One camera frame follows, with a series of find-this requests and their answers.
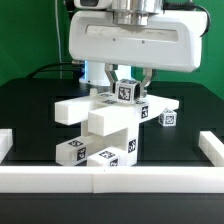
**black tabletop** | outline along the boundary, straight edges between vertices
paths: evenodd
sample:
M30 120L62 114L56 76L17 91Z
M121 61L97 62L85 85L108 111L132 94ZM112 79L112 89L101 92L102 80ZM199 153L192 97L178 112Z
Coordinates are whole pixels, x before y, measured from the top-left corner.
M137 165L212 166L198 138L209 130L224 141L223 100L193 83L153 82L148 93L177 99L180 108L176 127L157 118L140 125ZM54 103L85 95L88 87L72 80L15 79L0 87L0 128L14 133L1 165L56 165L56 144L79 136L80 124L54 122ZM222 194L0 194L0 223L221 223L223 205Z

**white foam block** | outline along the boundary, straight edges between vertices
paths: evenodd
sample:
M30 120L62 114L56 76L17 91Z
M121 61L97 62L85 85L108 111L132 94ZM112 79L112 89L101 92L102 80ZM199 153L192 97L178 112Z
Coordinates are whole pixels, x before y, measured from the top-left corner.
M202 131L199 147L216 167L224 167L224 144L210 131Z
M129 114L125 107L110 106L89 112L88 131L106 136L125 129Z
M137 163L139 124L130 125L128 128L104 137L105 146L114 146L127 152L126 166Z
M93 178L93 192L129 192L129 169L107 167L103 170L96 170Z
M210 167L131 167L130 192L224 192L224 169Z
M2 166L0 193L224 193L223 167L117 168Z
M108 147L87 158L87 166L125 166L127 152Z
M56 146L56 162L63 166L75 166L102 148L102 138L94 135L80 136Z
M0 163L12 147L12 130L0 129Z
M55 103L55 121L71 125L88 119L88 112L94 110L94 100L80 97Z
M1 193L92 193L94 168L8 167L0 169Z
M88 132L88 121L82 121L81 122L81 136L88 136L90 133Z

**green backdrop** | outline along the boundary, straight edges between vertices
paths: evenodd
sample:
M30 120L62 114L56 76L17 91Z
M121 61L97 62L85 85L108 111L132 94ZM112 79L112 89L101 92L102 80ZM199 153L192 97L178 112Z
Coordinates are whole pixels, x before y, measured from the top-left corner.
M189 74L159 71L156 80L201 83L224 99L224 1L195 2L206 7L212 17L211 30L203 38L201 67ZM58 4L62 58L68 60L69 18L63 0L58 0ZM0 1L0 85L58 61L55 0Z

